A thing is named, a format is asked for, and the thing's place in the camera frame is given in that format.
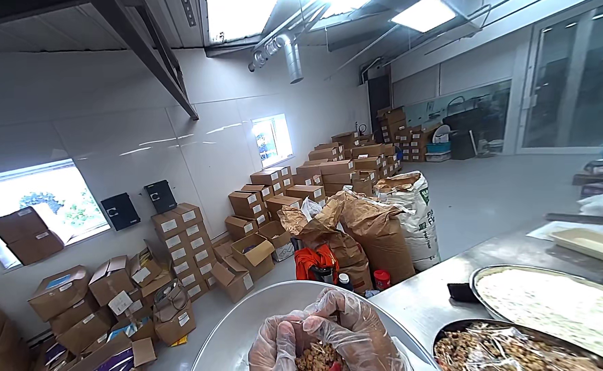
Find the orange cloth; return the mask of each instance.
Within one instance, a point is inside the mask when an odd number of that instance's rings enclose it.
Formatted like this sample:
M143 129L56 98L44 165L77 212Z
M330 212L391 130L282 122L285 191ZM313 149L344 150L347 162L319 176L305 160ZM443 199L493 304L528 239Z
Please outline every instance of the orange cloth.
M318 268L332 267L334 283L339 281L339 261L334 257L327 244L316 250L303 248L295 251L295 264L297 279L314 281L314 276L309 270L312 266L316 266Z

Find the dark bottle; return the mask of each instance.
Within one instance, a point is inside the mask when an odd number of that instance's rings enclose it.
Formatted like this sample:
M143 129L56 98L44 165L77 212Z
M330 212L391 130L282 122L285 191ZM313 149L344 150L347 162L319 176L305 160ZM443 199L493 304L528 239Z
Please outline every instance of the dark bottle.
M350 282L350 276L345 273L339 274L338 287L342 287L347 291L354 291L354 286L352 286L352 283Z

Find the metal tray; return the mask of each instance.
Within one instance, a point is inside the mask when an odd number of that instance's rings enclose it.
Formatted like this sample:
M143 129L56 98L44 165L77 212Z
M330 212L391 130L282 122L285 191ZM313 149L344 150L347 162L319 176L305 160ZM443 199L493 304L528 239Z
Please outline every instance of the metal tray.
M505 326L505 327L514 327L514 328L518 329L521 333L524 333L525 335L528 335L535 340L543 341L549 345L562 347L571 352L574 352L574 354L576 354L578 356L589 358L597 365L597 367L603 369L603 357L600 355L597 355L593 352L590 352L589 350L579 347L576 344L572 344L571 342L562 340L558 337L549 335L542 331L537 331L535 329L531 329L526 326L512 324L510 322L497 321L495 319L461 319L459 321L451 322L450 324L445 325L441 330L439 330L439 332L437 333L437 336L435 336L435 338L434 338L434 343L432 344L432 355L434 357L437 357L437 355L434 351L434 347L436 346L436 344L439 340L446 337L445 336L446 331L463 331L468 326L470 326L471 324L474 324L476 322L484 322L486 324L500 325L500 326Z
M539 267L533 267L533 266L519 266L519 265L515 265L515 264L499 264L499 265L480 268L477 271L474 271L471 274L471 278L469 279L469 285L471 287L471 291L473 291L474 295L476 295L476 298L478 298L480 303L483 306L485 306L485 308L487 309L489 314L494 319L498 319L498 320L509 322L509 323L513 323L513 322L511 320L509 320L508 318L506 318L504 315L498 313L498 311L496 311L496 309L492 308L489 305L489 303L487 303L487 301L485 301L485 299L478 292L478 281L482 277L488 276L490 274L501 273L502 271L505 271L507 269L522 269L525 271L533 271L533 272L538 272L538 273L552 274L552 275L556 275L556 276L567 277L578 283L585 284L585 285L588 285L591 287L595 287L599 290L603 290L602 284L592 282L589 279L585 279L583 277L575 276L573 274L569 274L569 273L565 273L565 272L553 271L551 269L545 269L545 268L539 268Z

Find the glass door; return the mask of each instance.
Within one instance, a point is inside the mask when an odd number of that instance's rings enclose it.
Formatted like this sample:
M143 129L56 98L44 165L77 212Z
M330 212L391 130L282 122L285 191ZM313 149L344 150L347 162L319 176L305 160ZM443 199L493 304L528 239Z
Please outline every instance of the glass door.
M600 152L603 1L538 22L530 61L519 152Z

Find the hand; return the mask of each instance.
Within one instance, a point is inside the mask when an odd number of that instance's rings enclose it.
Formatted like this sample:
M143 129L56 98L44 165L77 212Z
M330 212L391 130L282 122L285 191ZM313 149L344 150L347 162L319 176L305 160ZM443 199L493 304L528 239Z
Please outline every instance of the hand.
M339 311L340 323L326 319ZM381 323L375 307L355 294L325 289L317 302L304 310L306 333L330 343L350 371L399 371L405 366Z
M267 318L249 350L249 371L296 371L296 337L290 322L304 318L298 310Z

